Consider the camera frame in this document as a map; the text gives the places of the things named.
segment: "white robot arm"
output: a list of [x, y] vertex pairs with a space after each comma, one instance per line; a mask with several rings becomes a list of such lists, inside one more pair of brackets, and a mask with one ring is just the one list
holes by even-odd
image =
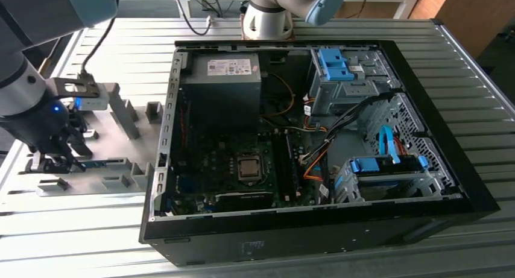
[[243, 20], [243, 33], [252, 40], [288, 39], [294, 32], [291, 14], [308, 24], [330, 21], [344, 0], [251, 0]]

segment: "motherboard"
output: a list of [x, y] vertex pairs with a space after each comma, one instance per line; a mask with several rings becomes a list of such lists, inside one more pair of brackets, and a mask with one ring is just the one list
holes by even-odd
[[315, 185], [302, 179], [302, 132], [199, 136], [178, 161], [180, 214], [315, 204]]

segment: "wire bundle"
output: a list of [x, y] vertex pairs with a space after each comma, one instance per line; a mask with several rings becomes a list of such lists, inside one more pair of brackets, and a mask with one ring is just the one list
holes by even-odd
[[331, 127], [327, 129], [326, 135], [323, 137], [323, 142], [319, 144], [319, 146], [302, 157], [302, 162], [306, 162], [310, 160], [316, 154], [316, 159], [310, 163], [310, 166], [307, 168], [307, 171], [304, 172], [304, 178], [324, 181], [322, 177], [316, 177], [310, 174], [311, 170], [314, 169], [315, 165], [320, 162], [322, 158], [327, 154], [327, 150], [330, 148], [330, 145], [336, 138], [336, 133], [340, 129], [343, 129], [347, 125], [350, 125], [354, 121], [356, 121], [359, 114], [362, 111], [367, 108], [368, 105], [371, 105], [375, 102], [379, 102], [382, 100], [387, 100], [394, 96], [394, 93], [383, 93], [379, 96], [368, 97], [366, 100], [363, 100], [360, 103], [358, 103], [355, 106], [352, 106], [351, 109], [346, 111], [344, 114], [340, 115], [340, 117], [336, 119], [336, 121], [332, 123]]

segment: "white sticker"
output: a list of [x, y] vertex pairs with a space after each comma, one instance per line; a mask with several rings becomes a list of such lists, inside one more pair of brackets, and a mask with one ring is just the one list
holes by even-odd
[[304, 114], [311, 116], [311, 106], [304, 105]]
[[319, 190], [320, 190], [320, 193], [323, 194], [323, 196], [327, 198], [330, 196], [330, 190], [327, 189], [327, 187], [323, 184], [320, 184]]
[[362, 65], [358, 65], [358, 66], [348, 66], [348, 69], [351, 70], [351, 71], [354, 71], [354, 72], [363, 72], [364, 70], [363, 70], [363, 67], [362, 67]]
[[211, 60], [208, 76], [251, 75], [251, 59]]

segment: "table leg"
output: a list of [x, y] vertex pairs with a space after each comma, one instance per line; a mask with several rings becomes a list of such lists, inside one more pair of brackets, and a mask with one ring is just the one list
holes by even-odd
[[407, 19], [410, 17], [415, 4], [416, 0], [404, 0], [400, 3], [399, 8], [396, 9], [394, 19]]

